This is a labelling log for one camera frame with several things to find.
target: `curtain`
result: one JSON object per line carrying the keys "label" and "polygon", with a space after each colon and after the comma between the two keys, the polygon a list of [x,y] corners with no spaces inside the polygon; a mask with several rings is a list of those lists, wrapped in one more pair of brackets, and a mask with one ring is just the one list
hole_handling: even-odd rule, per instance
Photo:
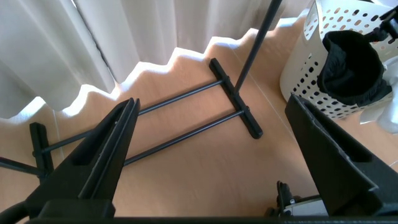
{"label": "curtain", "polygon": [[[2,0],[0,117],[36,96],[55,110],[82,84],[110,93],[137,62],[166,64],[176,47],[204,52],[213,36],[241,38],[271,0]],[[283,1],[275,21],[309,0]]]}

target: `plastic basket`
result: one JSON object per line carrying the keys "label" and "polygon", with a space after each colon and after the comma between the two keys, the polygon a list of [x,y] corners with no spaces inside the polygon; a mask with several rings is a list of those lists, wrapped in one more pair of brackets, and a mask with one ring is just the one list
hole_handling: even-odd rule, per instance
{"label": "plastic basket", "polygon": [[[324,35],[333,30],[354,30],[362,34],[371,32],[381,23],[379,16],[390,7],[370,2],[353,0],[315,0],[305,21],[303,31],[280,76],[280,90],[287,101],[291,93],[311,101],[331,118],[344,118],[369,106],[391,100],[392,93],[371,105],[358,108],[357,105],[344,105],[322,93],[317,85],[328,56],[322,44]],[[373,43],[381,62],[398,55],[398,41]]]}

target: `black cable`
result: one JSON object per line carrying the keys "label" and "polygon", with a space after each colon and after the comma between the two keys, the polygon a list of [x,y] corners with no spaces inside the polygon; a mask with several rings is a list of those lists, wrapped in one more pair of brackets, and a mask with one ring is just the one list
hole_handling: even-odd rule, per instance
{"label": "black cable", "polygon": [[25,201],[19,202],[0,213],[1,224],[14,224],[28,216]]}

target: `brown floor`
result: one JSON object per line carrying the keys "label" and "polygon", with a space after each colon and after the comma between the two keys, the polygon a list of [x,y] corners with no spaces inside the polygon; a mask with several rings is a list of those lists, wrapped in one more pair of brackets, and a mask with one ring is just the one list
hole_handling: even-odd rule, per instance
{"label": "brown floor", "polygon": [[[270,32],[252,66],[241,96],[264,131],[250,137],[239,118],[180,142],[124,168],[114,198],[118,216],[248,216],[275,206],[276,182],[295,195],[317,193],[284,114],[279,75],[300,32],[300,24]],[[44,106],[28,121],[0,121],[0,156],[34,165],[29,123],[47,127],[56,142],[92,128],[117,102],[140,98],[142,108],[215,80],[208,68],[216,57],[232,82],[237,80],[255,34],[238,47],[214,44],[204,60],[177,57],[168,74],[143,72],[117,101],[95,92],[79,114],[67,117]],[[220,86],[139,117],[128,156],[232,112]],[[375,124],[359,125],[358,115],[337,122],[388,165],[398,161],[398,139]],[[78,142],[53,151],[59,164]],[[0,210],[24,200],[36,177],[0,169]]]}

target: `black cloth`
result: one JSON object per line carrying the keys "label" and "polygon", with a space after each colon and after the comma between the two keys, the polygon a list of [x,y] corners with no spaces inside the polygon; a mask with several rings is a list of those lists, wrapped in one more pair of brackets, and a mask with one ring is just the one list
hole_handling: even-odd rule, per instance
{"label": "black cloth", "polygon": [[346,105],[366,106],[392,91],[382,79],[384,67],[377,52],[364,35],[332,31],[322,42],[328,57],[317,80],[321,92]]}

